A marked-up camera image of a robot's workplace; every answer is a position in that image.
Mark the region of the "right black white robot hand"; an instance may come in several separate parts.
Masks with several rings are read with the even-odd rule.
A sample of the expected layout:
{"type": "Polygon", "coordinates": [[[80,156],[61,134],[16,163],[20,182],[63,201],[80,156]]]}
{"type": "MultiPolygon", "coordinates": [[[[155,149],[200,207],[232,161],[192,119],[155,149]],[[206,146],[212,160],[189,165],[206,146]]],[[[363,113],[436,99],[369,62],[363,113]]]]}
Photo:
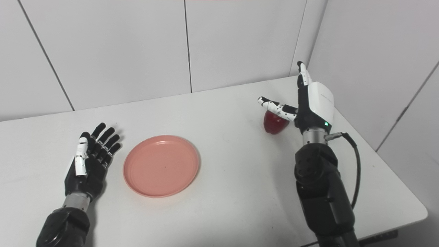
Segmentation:
{"type": "Polygon", "coordinates": [[[333,94],[325,85],[312,80],[305,63],[298,61],[297,65],[298,106],[259,97],[259,105],[266,109],[264,129],[267,133],[278,134],[293,122],[301,133],[311,128],[318,128],[329,134],[334,122],[333,94]]]}

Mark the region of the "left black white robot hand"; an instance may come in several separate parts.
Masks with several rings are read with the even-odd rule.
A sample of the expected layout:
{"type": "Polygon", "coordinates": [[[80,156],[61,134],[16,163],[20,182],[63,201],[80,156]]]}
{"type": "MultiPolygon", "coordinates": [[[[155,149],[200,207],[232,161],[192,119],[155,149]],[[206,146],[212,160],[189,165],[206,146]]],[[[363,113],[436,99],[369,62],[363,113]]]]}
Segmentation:
{"type": "Polygon", "coordinates": [[[115,153],[122,147],[115,128],[101,122],[92,133],[83,132],[79,141],[86,144],[79,159],[74,158],[64,180],[65,196],[85,194],[91,201],[102,194],[108,168],[115,153]]]}

